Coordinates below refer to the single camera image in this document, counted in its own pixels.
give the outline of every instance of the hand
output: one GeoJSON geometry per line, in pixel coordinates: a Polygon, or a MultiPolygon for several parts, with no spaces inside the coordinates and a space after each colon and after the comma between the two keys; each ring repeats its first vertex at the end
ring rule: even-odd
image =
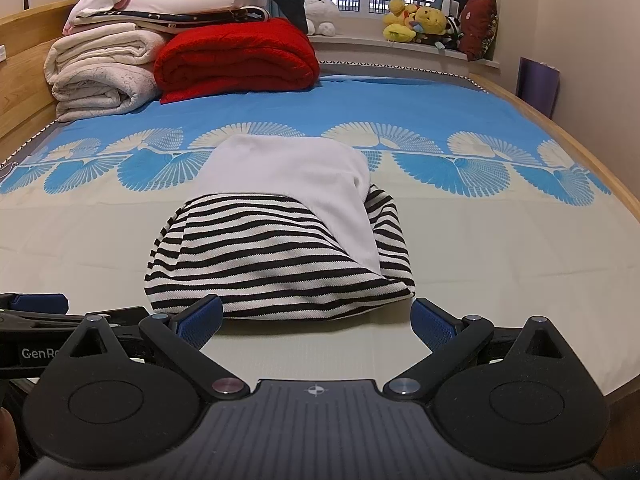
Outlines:
{"type": "Polygon", "coordinates": [[[18,436],[9,412],[0,409],[0,480],[17,480],[20,476],[18,436]]]}

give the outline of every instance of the mattress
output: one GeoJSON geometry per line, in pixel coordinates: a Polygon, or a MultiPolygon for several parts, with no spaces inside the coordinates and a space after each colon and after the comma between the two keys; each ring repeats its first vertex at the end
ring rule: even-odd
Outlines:
{"type": "MultiPolygon", "coordinates": [[[[548,316],[604,394],[640,374],[638,222],[510,104],[439,81],[332,76],[305,92],[151,102],[59,127],[0,182],[0,290],[62,292],[73,314],[148,308],[153,242],[234,135],[325,136],[362,150],[398,206],[418,296],[496,326],[548,316]]],[[[408,309],[228,320],[203,352],[251,385],[382,386],[429,354],[408,309]]]]}

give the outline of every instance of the white plush toy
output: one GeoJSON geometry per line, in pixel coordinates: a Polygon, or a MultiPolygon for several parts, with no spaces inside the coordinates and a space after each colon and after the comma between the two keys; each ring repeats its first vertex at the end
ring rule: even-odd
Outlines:
{"type": "Polygon", "coordinates": [[[308,36],[335,36],[334,21],[340,16],[340,9],[331,0],[305,0],[305,14],[308,36]]]}

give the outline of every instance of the beige wall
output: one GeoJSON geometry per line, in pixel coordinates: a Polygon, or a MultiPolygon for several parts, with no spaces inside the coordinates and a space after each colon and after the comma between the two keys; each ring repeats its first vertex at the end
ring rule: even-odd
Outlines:
{"type": "Polygon", "coordinates": [[[640,0],[498,0],[499,82],[520,56],[555,66],[554,120],[640,197],[640,0]]]}

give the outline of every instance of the wooden floor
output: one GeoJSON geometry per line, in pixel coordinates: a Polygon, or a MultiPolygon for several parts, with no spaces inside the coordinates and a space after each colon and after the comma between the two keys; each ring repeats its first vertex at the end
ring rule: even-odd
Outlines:
{"type": "Polygon", "coordinates": [[[610,412],[609,432],[595,460],[601,470],[640,462],[640,391],[619,400],[610,412]]]}

